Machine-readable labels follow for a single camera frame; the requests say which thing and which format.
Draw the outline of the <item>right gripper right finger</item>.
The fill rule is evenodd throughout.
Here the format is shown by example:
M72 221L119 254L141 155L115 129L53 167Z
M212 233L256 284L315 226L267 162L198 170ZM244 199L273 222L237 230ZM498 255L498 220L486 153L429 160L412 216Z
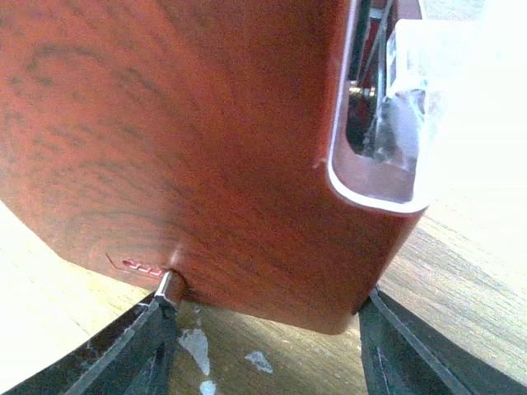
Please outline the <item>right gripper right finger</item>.
M526 386L457 346L374 288L359 310L369 394L525 394Z

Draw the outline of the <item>clear metronome cover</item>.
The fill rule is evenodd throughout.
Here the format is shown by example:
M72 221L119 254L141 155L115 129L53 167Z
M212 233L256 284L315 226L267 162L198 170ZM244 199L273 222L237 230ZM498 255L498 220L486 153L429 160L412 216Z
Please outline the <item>clear metronome cover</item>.
M333 130L329 179L357 205L425 209L448 179L518 179L526 165L526 4L475 20L402 19L380 47L375 112L358 150Z

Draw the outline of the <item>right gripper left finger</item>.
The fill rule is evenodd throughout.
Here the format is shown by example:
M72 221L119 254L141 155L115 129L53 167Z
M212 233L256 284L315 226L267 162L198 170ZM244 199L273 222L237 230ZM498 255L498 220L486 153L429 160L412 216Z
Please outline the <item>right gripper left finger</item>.
M177 308L148 295L95 336L7 394L167 394Z

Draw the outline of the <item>wooden metronome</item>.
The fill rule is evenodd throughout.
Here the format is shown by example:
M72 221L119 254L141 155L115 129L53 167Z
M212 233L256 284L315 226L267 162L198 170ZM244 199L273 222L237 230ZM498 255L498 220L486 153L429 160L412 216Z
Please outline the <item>wooden metronome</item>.
M360 6L2 2L2 202L95 272L343 332L422 215L351 195Z

